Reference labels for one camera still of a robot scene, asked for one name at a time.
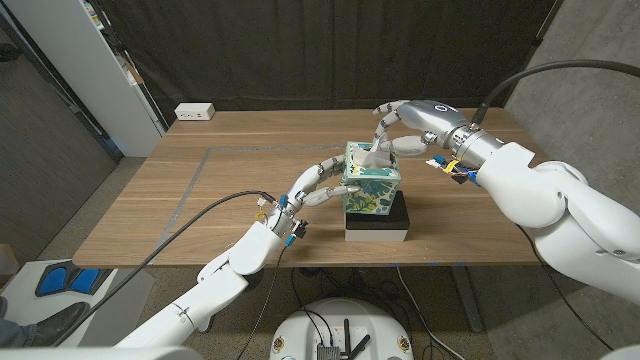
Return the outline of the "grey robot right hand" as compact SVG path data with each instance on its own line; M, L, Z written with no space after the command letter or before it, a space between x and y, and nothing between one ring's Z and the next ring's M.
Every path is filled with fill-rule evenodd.
M418 156L435 143L462 155L462 147L485 135L457 109L433 100L396 100L379 105L374 114L385 113L374 133L371 152L389 151L399 156ZM422 135L388 139L387 129L396 123Z

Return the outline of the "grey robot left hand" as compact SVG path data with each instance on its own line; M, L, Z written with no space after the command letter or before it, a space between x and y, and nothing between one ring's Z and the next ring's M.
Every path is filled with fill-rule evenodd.
M267 227L282 237L293 227L294 216L304 207L318 206L332 197L352 194L361 189L359 185L341 185L335 188L318 188L331 176L342 175L344 155L334 156L305 170L280 196L275 208L268 215Z

